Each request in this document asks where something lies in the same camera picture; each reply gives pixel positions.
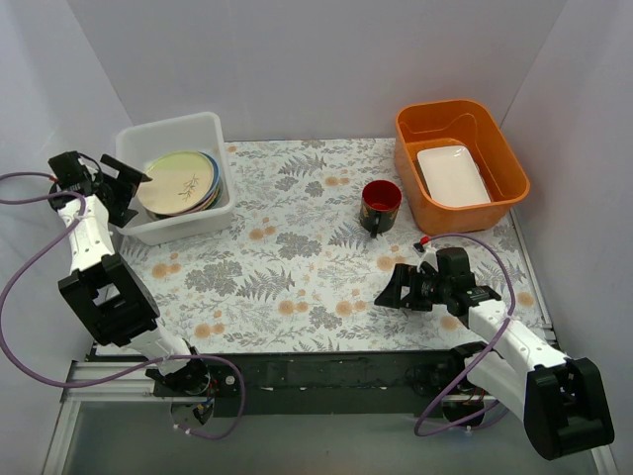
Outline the blue round plate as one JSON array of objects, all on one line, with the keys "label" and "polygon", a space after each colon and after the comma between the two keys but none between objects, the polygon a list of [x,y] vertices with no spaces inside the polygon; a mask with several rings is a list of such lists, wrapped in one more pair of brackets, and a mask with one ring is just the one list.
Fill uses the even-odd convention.
[{"label": "blue round plate", "polygon": [[222,173],[217,161],[213,157],[211,157],[208,153],[203,152],[203,155],[211,163],[212,168],[214,170],[214,179],[212,182],[212,188],[209,191],[208,195],[206,196],[206,201],[205,201],[205,209],[209,209],[209,208],[213,208],[222,197],[224,183],[222,179]]}]

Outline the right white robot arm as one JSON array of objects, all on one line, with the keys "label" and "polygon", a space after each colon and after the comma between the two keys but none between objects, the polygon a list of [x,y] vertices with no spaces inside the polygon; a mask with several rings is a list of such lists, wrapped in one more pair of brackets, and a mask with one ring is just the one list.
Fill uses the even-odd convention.
[{"label": "right white robot arm", "polygon": [[398,264],[375,299],[380,307],[428,312],[443,305],[483,339],[455,350],[448,385],[422,412],[427,418],[454,389],[481,388],[523,423],[547,460],[611,444],[615,432],[597,366],[573,359],[510,316],[501,296],[480,286],[465,249],[425,250],[419,265]]}]

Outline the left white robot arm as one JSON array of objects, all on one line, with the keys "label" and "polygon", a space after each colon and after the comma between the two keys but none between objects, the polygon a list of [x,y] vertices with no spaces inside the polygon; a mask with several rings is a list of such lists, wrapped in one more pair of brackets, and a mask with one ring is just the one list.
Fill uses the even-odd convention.
[{"label": "left white robot arm", "polygon": [[154,298],[112,243],[110,227],[136,215],[130,202],[148,176],[108,154],[94,160],[76,150],[50,158],[48,165],[48,201],[70,230],[70,272],[58,283],[65,302],[97,343],[154,360],[147,377],[177,393],[210,391],[208,365],[160,323]]}]

